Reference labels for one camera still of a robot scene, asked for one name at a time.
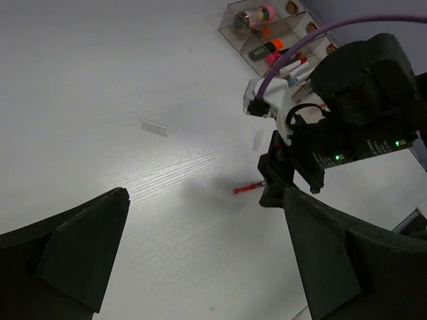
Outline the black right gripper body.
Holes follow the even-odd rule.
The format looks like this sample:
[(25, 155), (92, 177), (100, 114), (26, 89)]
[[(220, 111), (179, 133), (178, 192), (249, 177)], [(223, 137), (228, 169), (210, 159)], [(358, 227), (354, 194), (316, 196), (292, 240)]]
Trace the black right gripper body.
[(260, 198), (264, 208), (284, 206), (284, 191), (294, 187), (296, 173), (310, 193), (318, 194), (327, 169), (407, 149), (417, 138), (417, 129), (396, 114), (359, 127), (323, 111), (317, 123), (307, 123), (299, 112), (308, 107), (307, 103), (297, 105), (286, 116), (292, 130), (290, 143), (274, 131), (268, 152), (260, 157), (258, 170), (266, 182)]

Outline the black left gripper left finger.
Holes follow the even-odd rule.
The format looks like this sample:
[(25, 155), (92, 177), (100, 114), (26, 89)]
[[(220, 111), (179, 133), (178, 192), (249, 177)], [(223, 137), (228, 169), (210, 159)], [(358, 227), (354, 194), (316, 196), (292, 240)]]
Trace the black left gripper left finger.
[(92, 319), (101, 309), (129, 211), (115, 188), (1, 235), (2, 319)]

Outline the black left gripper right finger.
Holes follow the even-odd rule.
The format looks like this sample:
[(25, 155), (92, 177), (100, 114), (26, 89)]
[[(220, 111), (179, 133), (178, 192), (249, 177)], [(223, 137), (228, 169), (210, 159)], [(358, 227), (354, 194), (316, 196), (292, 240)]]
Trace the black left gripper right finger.
[(312, 319), (425, 319), (426, 238), (385, 230), (296, 188), (284, 213)]

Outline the white pen blue cap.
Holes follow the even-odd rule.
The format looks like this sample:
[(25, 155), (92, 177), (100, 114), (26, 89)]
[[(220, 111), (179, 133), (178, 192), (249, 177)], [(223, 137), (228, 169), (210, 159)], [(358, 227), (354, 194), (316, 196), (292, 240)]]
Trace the white pen blue cap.
[(294, 85), (300, 84), (300, 83), (304, 82), (305, 80), (309, 79), (312, 71), (313, 71), (313, 69), (310, 69), (304, 73), (301, 73), (301, 74), (296, 75), (295, 77), (291, 78), (288, 81), (288, 87), (291, 88)]

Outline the red gel pen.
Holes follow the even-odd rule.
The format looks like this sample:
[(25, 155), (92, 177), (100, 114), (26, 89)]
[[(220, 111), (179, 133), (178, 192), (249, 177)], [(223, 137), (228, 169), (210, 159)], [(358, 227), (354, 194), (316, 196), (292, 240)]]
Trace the red gel pen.
[(266, 186), (266, 182), (265, 181), (256, 181), (253, 183), (250, 183), (248, 185), (245, 185), (243, 187), (237, 187), (235, 189), (232, 190), (232, 193), (234, 195), (240, 194), (240, 193), (245, 193), (248, 191), (252, 191), (254, 189), (258, 189), (258, 188), (262, 188)]

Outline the white pen red cap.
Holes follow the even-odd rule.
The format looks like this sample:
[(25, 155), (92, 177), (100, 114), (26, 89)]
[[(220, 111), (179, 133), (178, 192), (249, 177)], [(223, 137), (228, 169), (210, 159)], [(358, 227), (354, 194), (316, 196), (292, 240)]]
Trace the white pen red cap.
[(303, 57), (301, 59), (297, 59), (294, 62), (282, 67), (277, 73), (277, 76), (284, 76), (289, 75), (290, 77), (293, 77), (301, 70), (305, 69), (310, 62), (308, 61), (307, 57)]

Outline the pink black highlighter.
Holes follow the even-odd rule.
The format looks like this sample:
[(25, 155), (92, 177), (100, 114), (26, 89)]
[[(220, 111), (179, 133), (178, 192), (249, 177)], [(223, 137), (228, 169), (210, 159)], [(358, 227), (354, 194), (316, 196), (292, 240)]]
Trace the pink black highlighter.
[(268, 66), (272, 66), (274, 65), (278, 59), (284, 55), (286, 52), (288, 51), (288, 49), (284, 49), (284, 50), (280, 50), (280, 51), (276, 51), (273, 53), (270, 53), (269, 55), (266, 56), (265, 58), (265, 62)]

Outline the orange black highlighter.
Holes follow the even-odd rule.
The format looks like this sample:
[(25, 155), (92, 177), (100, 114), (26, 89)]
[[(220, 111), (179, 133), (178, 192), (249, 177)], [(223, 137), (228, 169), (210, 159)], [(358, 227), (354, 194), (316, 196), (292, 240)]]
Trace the orange black highlighter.
[(284, 41), (282, 39), (272, 39), (271, 41), (264, 43), (263, 45), (253, 49), (248, 53), (248, 57), (252, 61), (258, 61), (267, 57), (269, 54), (275, 53), (280, 49), (284, 48)]

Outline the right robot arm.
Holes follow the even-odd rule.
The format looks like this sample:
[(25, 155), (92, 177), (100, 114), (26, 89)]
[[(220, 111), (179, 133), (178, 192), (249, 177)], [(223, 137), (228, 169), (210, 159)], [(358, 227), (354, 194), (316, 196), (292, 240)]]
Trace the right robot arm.
[(275, 79), (278, 98), (254, 99), (248, 109), (272, 112), (276, 130), (258, 170), (266, 181), (260, 199), (280, 208), (294, 175), (313, 194), (324, 185), (327, 169), (407, 149), (426, 137), (426, 75), (415, 75), (395, 36), (381, 33), (344, 45), (324, 58), (310, 74), (321, 99), (321, 117), (307, 122), (294, 103), (288, 82)]

